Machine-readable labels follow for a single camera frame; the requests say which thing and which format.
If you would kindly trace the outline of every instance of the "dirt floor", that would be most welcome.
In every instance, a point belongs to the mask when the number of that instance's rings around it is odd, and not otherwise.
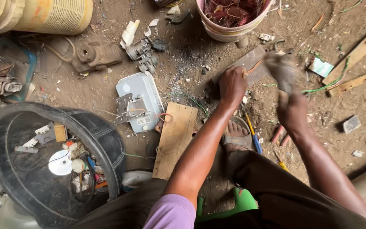
[[[173,101],[189,106],[196,106],[183,96],[167,96],[170,92],[183,92],[195,97],[209,112],[212,112],[215,103],[208,104],[204,100],[204,85],[216,73],[224,70],[228,65],[241,58],[244,54],[257,46],[271,49],[273,42],[260,44],[258,35],[267,33],[275,35],[277,39],[285,39],[282,50],[295,48],[300,53],[298,58],[301,66],[310,62],[313,57],[306,50],[310,48],[320,53],[321,57],[331,64],[340,60],[338,47],[348,53],[353,46],[366,34],[366,0],[357,7],[345,13],[342,9],[355,4],[354,0],[295,0],[283,1],[289,4],[290,9],[283,11],[283,18],[276,11],[268,13],[266,18],[249,34],[249,45],[238,49],[234,43],[220,43],[211,39],[205,32],[199,13],[196,10],[195,0],[183,0],[180,9],[189,8],[191,15],[180,25],[168,24],[164,17],[167,8],[158,9],[151,0],[94,0],[94,13],[91,24],[96,26],[95,31],[87,28],[81,35],[72,38],[76,47],[92,41],[101,44],[120,42],[120,36],[130,20],[139,19],[140,25],[135,34],[135,40],[148,30],[151,20],[160,18],[159,24],[151,28],[151,38],[166,39],[169,47],[164,53],[156,53],[159,64],[154,74],[155,82],[162,96],[166,108],[167,102]],[[322,22],[316,32],[310,29],[324,13]],[[114,112],[116,109],[115,90],[117,82],[126,76],[139,72],[137,63],[130,61],[124,52],[124,61],[112,66],[110,70],[92,72],[88,76],[80,76],[72,66],[57,58],[49,51],[42,51],[47,67],[34,75],[33,83],[37,85],[32,100],[47,103],[56,107],[74,107],[93,111],[93,102],[96,109]],[[202,68],[209,65],[211,70],[205,75]],[[366,56],[359,61],[345,79],[366,74]],[[299,88],[315,89],[320,87],[321,78],[310,74],[309,81],[301,76]],[[247,111],[259,138],[263,139],[264,155],[277,161],[273,151],[284,160],[290,172],[298,179],[308,184],[308,176],[302,160],[293,143],[286,147],[269,142],[277,127],[276,105],[277,87],[267,87],[274,83],[270,76],[249,87],[252,99],[247,103]],[[93,111],[114,123],[114,117],[101,111]],[[351,178],[366,171],[366,83],[344,92],[339,96],[327,97],[324,91],[312,94],[309,104],[310,126],[316,131],[330,154],[340,167]],[[361,127],[350,134],[339,130],[338,125],[352,115],[357,115]],[[201,128],[204,112],[199,110],[196,129]],[[115,126],[126,145],[126,152],[142,157],[155,157],[156,147],[160,134],[151,131],[133,134],[129,124]],[[354,157],[354,150],[364,152],[363,157]],[[127,169],[153,169],[155,159],[127,157]],[[203,214],[223,211],[233,206],[231,188],[227,179],[223,178],[221,164],[224,162],[223,153],[219,152],[215,166],[210,172],[203,188],[205,197]]]

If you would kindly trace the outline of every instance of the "sandal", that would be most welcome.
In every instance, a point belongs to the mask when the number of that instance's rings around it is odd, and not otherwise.
[[[222,144],[233,144],[236,146],[244,147],[248,150],[252,148],[252,136],[251,136],[251,130],[249,129],[249,126],[247,123],[238,116],[232,116],[230,118],[231,121],[238,124],[240,127],[245,128],[248,131],[248,135],[243,137],[232,137],[227,136],[225,133],[222,135]]]

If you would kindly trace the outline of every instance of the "green plastic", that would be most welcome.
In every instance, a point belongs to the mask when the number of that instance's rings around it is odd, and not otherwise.
[[[204,198],[199,196],[197,198],[197,212],[196,212],[196,222],[209,221],[211,219],[221,219],[227,218],[229,216],[235,215],[239,212],[248,211],[251,209],[258,209],[255,199],[252,197],[248,190],[244,189],[240,195],[240,189],[234,188],[235,197],[235,207],[229,211],[223,211],[212,215],[202,216]]]

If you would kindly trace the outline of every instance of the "foot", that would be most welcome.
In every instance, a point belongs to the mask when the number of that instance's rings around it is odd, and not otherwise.
[[[230,137],[243,137],[243,136],[248,135],[247,129],[241,127],[236,122],[233,122],[231,120],[228,121],[228,126],[227,126],[227,128],[225,128],[224,133]],[[227,153],[229,153],[232,151],[243,151],[243,150],[248,150],[248,149],[245,147],[236,146],[233,144],[225,144],[225,150],[227,151]]]

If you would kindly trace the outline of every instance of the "wooden board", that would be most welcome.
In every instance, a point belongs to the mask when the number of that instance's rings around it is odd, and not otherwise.
[[[351,69],[353,65],[355,65],[361,58],[363,58],[364,55],[366,55],[366,37],[350,53],[345,55],[344,59],[338,63],[338,65],[333,68],[330,74],[323,80],[323,83],[327,85],[341,76],[347,61],[347,57],[350,58],[346,72]]]
[[[169,102],[159,147],[153,168],[153,178],[168,180],[180,156],[189,145],[194,125],[196,124],[197,108]]]
[[[364,82],[366,82],[366,74],[330,89],[329,94],[330,96],[338,95],[339,93],[350,90]]]
[[[241,57],[241,59],[237,60],[231,65],[228,65],[227,68],[231,66],[243,66],[245,70],[248,71],[251,68],[253,68],[258,63],[258,61],[262,60],[264,56],[265,56],[265,50],[259,46],[251,50],[251,52],[247,53],[245,56]],[[214,84],[218,83],[225,70],[226,68],[211,78]],[[255,82],[257,82],[266,75],[270,75],[270,72],[266,68],[265,64],[263,64],[262,62],[257,66],[255,70],[253,70],[251,73],[248,74],[247,76],[248,86],[251,86],[252,84],[254,84]]]

